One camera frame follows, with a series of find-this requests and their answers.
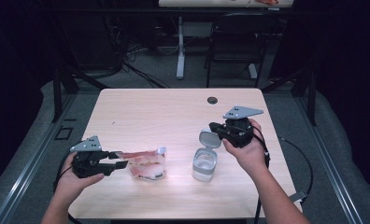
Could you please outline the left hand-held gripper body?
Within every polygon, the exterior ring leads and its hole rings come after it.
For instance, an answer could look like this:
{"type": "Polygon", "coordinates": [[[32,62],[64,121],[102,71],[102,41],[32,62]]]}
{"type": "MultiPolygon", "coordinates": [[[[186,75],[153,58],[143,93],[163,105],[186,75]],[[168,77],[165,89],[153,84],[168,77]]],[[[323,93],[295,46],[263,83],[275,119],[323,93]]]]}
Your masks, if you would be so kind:
{"type": "Polygon", "coordinates": [[[108,151],[103,151],[97,135],[87,138],[70,148],[76,156],[72,161],[73,172],[79,178],[90,177],[97,174],[111,175],[115,170],[113,163],[101,163],[106,159],[108,151]]]}

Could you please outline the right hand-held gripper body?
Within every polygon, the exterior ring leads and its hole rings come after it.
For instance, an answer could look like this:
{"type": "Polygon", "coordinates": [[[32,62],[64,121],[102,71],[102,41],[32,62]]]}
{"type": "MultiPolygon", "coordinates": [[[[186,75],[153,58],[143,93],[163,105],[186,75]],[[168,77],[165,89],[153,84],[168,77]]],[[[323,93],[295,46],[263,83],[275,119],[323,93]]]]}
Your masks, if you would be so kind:
{"type": "Polygon", "coordinates": [[[261,115],[261,109],[235,105],[222,117],[225,119],[227,139],[234,147],[244,147],[253,137],[252,125],[249,117],[261,115]]]}

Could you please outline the red printed clear plastic bag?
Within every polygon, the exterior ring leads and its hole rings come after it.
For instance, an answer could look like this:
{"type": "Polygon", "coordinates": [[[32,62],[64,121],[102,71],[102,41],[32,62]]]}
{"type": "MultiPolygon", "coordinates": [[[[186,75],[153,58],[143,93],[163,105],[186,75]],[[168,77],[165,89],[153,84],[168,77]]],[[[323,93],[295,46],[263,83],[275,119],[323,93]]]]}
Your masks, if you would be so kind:
{"type": "Polygon", "coordinates": [[[133,177],[146,180],[160,180],[165,176],[166,147],[152,151],[116,152],[122,161],[128,161],[127,169],[133,177]]]}

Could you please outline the clear plastic container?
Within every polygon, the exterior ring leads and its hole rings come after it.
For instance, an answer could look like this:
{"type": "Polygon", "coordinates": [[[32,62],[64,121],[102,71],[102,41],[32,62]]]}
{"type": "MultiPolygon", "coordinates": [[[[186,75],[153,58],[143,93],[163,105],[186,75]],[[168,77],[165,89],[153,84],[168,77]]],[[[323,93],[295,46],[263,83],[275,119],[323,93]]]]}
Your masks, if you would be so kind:
{"type": "Polygon", "coordinates": [[[212,180],[218,162],[216,148],[221,146],[221,140],[216,133],[203,129],[199,133],[199,142],[203,145],[198,148],[192,160],[192,176],[203,182],[212,180]]]}

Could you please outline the person's right hand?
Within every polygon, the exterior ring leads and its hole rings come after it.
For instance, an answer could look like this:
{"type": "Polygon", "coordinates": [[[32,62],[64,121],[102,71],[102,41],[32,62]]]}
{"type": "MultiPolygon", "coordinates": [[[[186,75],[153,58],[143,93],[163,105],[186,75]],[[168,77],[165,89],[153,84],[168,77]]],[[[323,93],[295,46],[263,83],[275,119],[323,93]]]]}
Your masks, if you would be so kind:
{"type": "Polygon", "coordinates": [[[266,177],[269,173],[265,164],[264,143],[261,125],[254,119],[249,119],[253,130],[250,143],[244,147],[234,147],[227,139],[223,139],[225,149],[233,155],[238,164],[246,171],[253,181],[266,177]]]}

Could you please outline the person's left hand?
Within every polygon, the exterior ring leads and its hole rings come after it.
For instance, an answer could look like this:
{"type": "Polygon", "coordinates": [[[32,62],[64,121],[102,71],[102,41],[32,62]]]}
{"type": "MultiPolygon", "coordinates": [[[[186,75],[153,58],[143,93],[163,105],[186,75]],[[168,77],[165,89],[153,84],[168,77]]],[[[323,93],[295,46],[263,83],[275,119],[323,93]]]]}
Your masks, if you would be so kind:
{"type": "Polygon", "coordinates": [[[68,207],[80,193],[87,187],[98,183],[104,178],[103,174],[92,175],[85,178],[77,177],[72,171],[72,161],[75,153],[71,153],[64,162],[59,175],[57,188],[54,192],[53,202],[68,207]]]}

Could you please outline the black metal stand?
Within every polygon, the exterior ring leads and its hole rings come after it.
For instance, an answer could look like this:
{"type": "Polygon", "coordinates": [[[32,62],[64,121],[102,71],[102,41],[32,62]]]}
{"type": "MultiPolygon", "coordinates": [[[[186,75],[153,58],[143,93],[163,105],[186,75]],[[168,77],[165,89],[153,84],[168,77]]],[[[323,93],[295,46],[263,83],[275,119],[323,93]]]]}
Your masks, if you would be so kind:
{"type": "Polygon", "coordinates": [[[75,67],[70,65],[60,65],[56,70],[53,79],[53,99],[54,99],[54,116],[52,121],[56,122],[63,114],[62,88],[69,94],[77,94],[79,86],[75,80],[78,77],[87,83],[93,85],[99,90],[107,89],[107,85],[87,76],[75,67]]]}
{"type": "Polygon", "coordinates": [[[293,97],[303,97],[306,95],[306,116],[313,126],[316,126],[315,121],[315,107],[316,107],[316,95],[317,95],[317,75],[312,68],[301,68],[295,73],[282,77],[273,84],[262,88],[263,93],[273,91],[290,80],[294,80],[294,84],[291,89],[291,95],[293,97]]]}

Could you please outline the black folding chair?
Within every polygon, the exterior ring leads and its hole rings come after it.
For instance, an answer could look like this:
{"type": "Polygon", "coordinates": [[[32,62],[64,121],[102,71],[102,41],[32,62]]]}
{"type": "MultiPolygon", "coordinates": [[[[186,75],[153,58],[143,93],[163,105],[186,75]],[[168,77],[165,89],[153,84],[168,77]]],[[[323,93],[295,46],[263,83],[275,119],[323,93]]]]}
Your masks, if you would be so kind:
{"type": "Polygon", "coordinates": [[[211,64],[242,63],[246,69],[251,64],[258,65],[254,84],[257,87],[268,43],[277,28],[278,19],[272,15],[235,12],[219,16],[209,34],[206,85],[210,84],[211,64]]]}

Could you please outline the black curtain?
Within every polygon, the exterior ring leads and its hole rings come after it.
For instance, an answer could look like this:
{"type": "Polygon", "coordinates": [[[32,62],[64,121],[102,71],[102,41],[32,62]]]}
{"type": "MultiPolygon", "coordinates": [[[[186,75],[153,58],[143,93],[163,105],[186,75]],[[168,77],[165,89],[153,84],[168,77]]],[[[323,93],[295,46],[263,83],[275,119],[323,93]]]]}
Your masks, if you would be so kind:
{"type": "Polygon", "coordinates": [[[370,185],[370,0],[337,0],[326,26],[330,45],[318,90],[344,127],[352,160],[370,185]]]}
{"type": "Polygon", "coordinates": [[[0,0],[0,177],[41,107],[49,81],[37,31],[23,0],[0,0]]]}

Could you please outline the wooden desk with white legs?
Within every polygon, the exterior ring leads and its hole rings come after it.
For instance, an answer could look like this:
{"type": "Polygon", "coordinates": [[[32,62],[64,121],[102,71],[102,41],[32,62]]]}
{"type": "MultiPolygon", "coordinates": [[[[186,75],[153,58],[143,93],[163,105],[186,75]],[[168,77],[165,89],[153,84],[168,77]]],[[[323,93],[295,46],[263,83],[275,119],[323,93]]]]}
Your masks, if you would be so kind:
{"type": "MultiPolygon", "coordinates": [[[[278,4],[273,6],[268,6],[266,4],[261,4],[255,0],[158,0],[159,7],[173,8],[173,9],[183,9],[183,8],[206,8],[206,9],[246,9],[246,8],[262,8],[273,10],[280,10],[281,8],[291,8],[295,0],[278,0],[278,4]]],[[[178,66],[177,66],[177,79],[184,78],[184,66],[185,66],[185,53],[184,53],[184,25],[183,18],[179,16],[178,19],[178,66]]]]}

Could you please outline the aluminium floor rail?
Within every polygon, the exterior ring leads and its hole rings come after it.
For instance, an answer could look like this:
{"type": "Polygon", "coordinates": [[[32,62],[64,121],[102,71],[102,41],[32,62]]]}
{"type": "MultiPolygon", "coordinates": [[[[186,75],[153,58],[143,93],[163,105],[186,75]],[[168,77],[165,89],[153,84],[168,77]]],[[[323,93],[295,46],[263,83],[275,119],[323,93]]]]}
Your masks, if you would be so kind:
{"type": "Polygon", "coordinates": [[[314,126],[309,120],[306,112],[306,103],[302,98],[295,97],[294,102],[297,104],[298,109],[300,110],[301,116],[311,132],[311,135],[317,145],[317,151],[320,157],[320,162],[324,168],[325,174],[327,174],[330,184],[334,190],[337,200],[339,201],[342,210],[348,220],[349,224],[364,224],[363,219],[361,218],[354,201],[349,195],[348,188],[346,187],[343,179],[338,172],[334,161],[328,151],[328,147],[325,145],[322,136],[319,132],[317,126],[314,126]]]}
{"type": "Polygon", "coordinates": [[[40,113],[0,177],[0,224],[39,224],[52,196],[61,160],[78,141],[78,119],[73,115],[77,97],[64,98],[63,114],[52,121],[52,100],[40,113]]]}

